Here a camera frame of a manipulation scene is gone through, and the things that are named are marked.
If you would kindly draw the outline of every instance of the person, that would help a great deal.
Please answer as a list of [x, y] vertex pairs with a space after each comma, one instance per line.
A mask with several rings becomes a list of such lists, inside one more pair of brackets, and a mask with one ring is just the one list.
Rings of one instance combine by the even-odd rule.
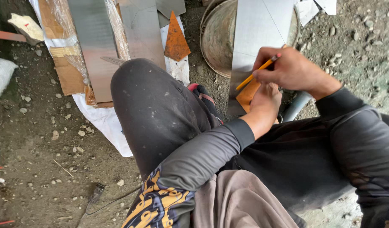
[[[116, 71], [114, 108], [144, 180], [122, 227], [305, 227], [296, 213], [356, 188], [361, 227], [389, 228], [389, 115], [293, 48], [261, 48], [254, 70], [250, 112], [224, 124], [201, 85], [146, 59]], [[276, 85], [310, 93], [321, 116], [273, 125]]]

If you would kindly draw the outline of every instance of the dirt ground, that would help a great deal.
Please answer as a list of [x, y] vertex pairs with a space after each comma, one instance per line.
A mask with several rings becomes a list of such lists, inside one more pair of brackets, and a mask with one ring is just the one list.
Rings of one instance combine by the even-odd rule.
[[[191, 40], [190, 81], [207, 87], [217, 110], [228, 120], [232, 117], [224, 114], [229, 79], [216, 75], [200, 51], [199, 26], [205, 7], [191, 0], [186, 1], [186, 9], [181, 18], [186, 38]], [[389, 114], [389, 0], [338, 0], [337, 9], [336, 16], [319, 13], [303, 28], [297, 46], [307, 58], [324, 70], [328, 68], [354, 94]], [[10, 13], [29, 15], [38, 21], [29, 2], [0, 0], [0, 30], [15, 32], [6, 22]], [[373, 29], [365, 25], [368, 20], [373, 22]], [[329, 34], [332, 27], [334, 35]], [[42, 50], [42, 56], [35, 50]], [[342, 56], [332, 64], [330, 59], [335, 54]], [[0, 185], [0, 221], [16, 220], [0, 227], [76, 227], [96, 183], [107, 187], [92, 210], [141, 185], [134, 158], [121, 157], [101, 132], [86, 121], [71, 96], [56, 96], [62, 94], [61, 87], [43, 44], [35, 47], [0, 40], [0, 58], [20, 66], [0, 98], [0, 174], [6, 181]], [[21, 96], [29, 96], [31, 101], [22, 100]], [[20, 113], [20, 108], [26, 108], [27, 113]], [[311, 101], [298, 118], [318, 115]], [[78, 135], [84, 126], [91, 127], [94, 133]], [[60, 133], [58, 140], [51, 140], [53, 130]], [[74, 152], [74, 147], [83, 152]], [[74, 177], [53, 159], [67, 170], [73, 168], [70, 173]], [[117, 185], [120, 179], [124, 180], [123, 186]], [[87, 216], [83, 227], [120, 227], [134, 197], [131, 194]], [[304, 214], [303, 218], [309, 227], [359, 227], [361, 215], [355, 201], [356, 196], [349, 195], [323, 210]], [[66, 216], [72, 218], [58, 219]]]

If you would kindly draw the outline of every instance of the beige cloth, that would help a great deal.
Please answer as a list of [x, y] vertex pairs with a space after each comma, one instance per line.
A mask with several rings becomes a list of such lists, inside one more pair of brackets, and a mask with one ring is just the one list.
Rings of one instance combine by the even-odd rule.
[[195, 228], [298, 228], [268, 188], [246, 170], [213, 175], [194, 200]]

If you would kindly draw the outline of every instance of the black pants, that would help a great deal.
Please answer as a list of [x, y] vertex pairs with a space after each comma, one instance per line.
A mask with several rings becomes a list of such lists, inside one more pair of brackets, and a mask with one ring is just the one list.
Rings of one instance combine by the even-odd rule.
[[[111, 94], [143, 179], [176, 148], [218, 126], [197, 96], [149, 60], [122, 65], [111, 81]], [[389, 125], [389, 116], [383, 118]], [[353, 189], [319, 118], [274, 125], [222, 168], [227, 169], [254, 173], [296, 213], [321, 208]]]

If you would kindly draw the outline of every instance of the printed pattern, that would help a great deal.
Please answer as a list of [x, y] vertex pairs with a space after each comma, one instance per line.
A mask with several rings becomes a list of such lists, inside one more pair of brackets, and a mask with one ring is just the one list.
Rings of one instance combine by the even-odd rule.
[[148, 176], [141, 187], [141, 202], [126, 218], [122, 228], [179, 227], [179, 214], [172, 206], [189, 201], [195, 192], [159, 184], [160, 171], [157, 168]]

